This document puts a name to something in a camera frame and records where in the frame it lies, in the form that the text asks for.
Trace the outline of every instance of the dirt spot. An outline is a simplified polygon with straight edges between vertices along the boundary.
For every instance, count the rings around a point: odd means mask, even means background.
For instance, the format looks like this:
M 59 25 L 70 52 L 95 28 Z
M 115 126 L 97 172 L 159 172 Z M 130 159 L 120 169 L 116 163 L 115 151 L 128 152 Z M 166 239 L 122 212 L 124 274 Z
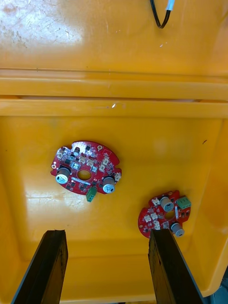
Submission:
M 6 13 L 6 14 L 13 14 L 13 13 L 16 13 L 18 7 L 17 6 L 13 6 L 12 4 L 7 4 L 3 11 Z

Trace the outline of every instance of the capacitor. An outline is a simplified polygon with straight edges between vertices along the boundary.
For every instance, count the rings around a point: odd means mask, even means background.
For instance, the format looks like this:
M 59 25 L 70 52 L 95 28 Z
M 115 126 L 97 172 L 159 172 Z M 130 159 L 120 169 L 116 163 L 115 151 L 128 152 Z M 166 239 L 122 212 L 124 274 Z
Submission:
M 171 225 L 171 231 L 175 234 L 177 237 L 181 237 L 184 235 L 184 229 L 181 227 L 179 223 L 174 223 Z
M 70 175 L 70 170 L 67 168 L 61 168 L 59 169 L 57 175 L 56 175 L 56 181 L 59 184 L 66 184 L 68 182 L 68 177 Z
M 166 196 L 160 200 L 160 205 L 162 206 L 162 208 L 165 212 L 169 212 L 169 211 L 173 210 L 173 208 L 174 208 L 174 204 Z
M 104 178 L 103 190 L 105 193 L 112 193 L 115 191 L 115 180 L 112 177 Z

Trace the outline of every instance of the red circuit board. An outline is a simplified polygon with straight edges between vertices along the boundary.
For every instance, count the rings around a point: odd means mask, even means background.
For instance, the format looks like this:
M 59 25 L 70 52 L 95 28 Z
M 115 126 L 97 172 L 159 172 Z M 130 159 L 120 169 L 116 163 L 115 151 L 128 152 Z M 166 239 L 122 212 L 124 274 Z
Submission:
M 72 148 L 61 147 L 53 159 L 51 174 L 56 176 L 61 168 L 70 170 L 68 182 L 62 187 L 74 193 L 86 195 L 91 187 L 96 187 L 97 192 L 103 191 L 103 179 L 112 177 L 115 184 L 121 178 L 121 169 L 115 166 L 119 159 L 109 148 L 97 142 L 73 142 Z M 81 180 L 78 173 L 81 170 L 89 171 L 91 177 Z
M 161 200 L 163 197 L 168 197 L 174 204 L 172 211 L 165 212 L 160 204 L 154 205 L 152 200 Z M 180 192 L 177 190 L 164 193 L 149 200 L 149 207 L 143 208 L 138 218 L 139 230 L 146 238 L 150 238 L 151 229 L 170 229 L 171 225 L 177 222 L 182 227 L 183 222 L 189 219 L 191 207 L 181 209 L 176 202 L 179 198 L 181 198 Z

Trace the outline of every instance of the center hole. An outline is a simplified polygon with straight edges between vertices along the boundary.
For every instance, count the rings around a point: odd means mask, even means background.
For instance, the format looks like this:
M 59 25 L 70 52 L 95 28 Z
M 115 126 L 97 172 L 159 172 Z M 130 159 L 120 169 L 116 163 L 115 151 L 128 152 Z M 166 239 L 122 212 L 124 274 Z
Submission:
M 175 211 L 174 210 L 171 210 L 171 211 L 169 211 L 165 214 L 165 219 L 167 219 L 167 220 L 173 219 L 174 217 L 175 217 Z
M 90 171 L 80 170 L 80 171 L 78 171 L 77 176 L 82 181 L 86 181 L 86 180 L 89 180 L 91 178 L 92 174 L 90 173 Z

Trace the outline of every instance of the yellow plastic bin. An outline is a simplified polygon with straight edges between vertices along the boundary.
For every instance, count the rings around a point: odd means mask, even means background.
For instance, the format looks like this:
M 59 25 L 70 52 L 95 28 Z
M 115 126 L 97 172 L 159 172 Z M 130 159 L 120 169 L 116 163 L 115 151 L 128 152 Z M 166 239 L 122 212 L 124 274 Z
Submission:
M 176 189 L 192 202 L 178 245 L 203 296 L 216 291 L 228 264 L 227 9 L 177 1 L 160 30 L 148 0 L 0 3 L 2 303 L 48 229 L 66 231 L 63 302 L 153 301 L 137 219 Z M 122 169 L 92 203 L 50 175 L 57 149 L 82 139 Z

